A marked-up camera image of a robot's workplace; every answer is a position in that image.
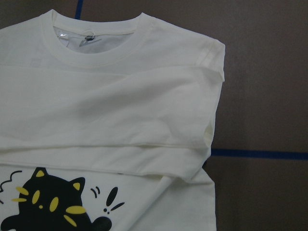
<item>dark background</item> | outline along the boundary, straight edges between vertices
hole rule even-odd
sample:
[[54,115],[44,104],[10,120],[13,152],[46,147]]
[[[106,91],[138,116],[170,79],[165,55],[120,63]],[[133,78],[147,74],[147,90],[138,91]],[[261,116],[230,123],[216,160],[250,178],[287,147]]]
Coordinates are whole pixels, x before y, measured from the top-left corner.
[[204,165],[218,231],[307,230],[308,1],[1,0],[0,28],[50,9],[98,22],[144,12],[223,42],[226,81]]

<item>blue tape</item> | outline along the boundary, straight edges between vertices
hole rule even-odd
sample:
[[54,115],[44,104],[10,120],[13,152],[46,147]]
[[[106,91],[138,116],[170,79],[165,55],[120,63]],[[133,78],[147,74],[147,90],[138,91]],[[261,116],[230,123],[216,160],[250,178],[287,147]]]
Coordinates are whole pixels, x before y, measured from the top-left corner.
[[81,11],[82,11],[82,4],[83,4],[83,0],[78,0],[76,13],[75,13],[75,19],[80,19]]
[[230,149],[212,149],[212,156],[308,160],[308,153],[246,151],[246,150],[230,150]]

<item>cartoon cat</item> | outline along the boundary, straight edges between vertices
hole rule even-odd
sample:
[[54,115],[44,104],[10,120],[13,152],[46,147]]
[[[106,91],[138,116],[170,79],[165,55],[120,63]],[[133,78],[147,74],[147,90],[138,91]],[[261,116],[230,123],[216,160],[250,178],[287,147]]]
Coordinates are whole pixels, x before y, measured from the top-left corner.
[[82,206],[84,178],[66,181],[38,167],[23,187],[17,187],[19,214],[1,223],[2,231],[109,231],[111,220],[99,217],[93,223]]

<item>black rabbit ear shape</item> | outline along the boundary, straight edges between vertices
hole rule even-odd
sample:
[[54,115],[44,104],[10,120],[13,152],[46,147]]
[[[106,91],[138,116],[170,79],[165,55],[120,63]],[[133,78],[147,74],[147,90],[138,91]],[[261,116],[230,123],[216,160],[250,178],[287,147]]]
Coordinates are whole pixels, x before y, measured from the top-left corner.
[[39,178],[39,177],[44,177],[44,176],[47,176],[47,175],[48,175],[48,173],[46,171],[46,168],[37,167],[31,178]]
[[85,187],[85,182],[86,180],[83,177],[74,179],[72,181],[70,181],[70,183],[73,185],[73,187],[79,191],[80,193],[82,193],[83,188]]

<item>white t-shirt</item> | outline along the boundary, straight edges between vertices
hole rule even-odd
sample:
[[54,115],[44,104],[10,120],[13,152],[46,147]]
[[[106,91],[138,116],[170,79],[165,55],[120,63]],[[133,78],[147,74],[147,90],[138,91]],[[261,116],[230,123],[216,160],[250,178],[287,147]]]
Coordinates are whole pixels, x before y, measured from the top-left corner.
[[1,230],[216,230],[224,54],[144,13],[0,30]]

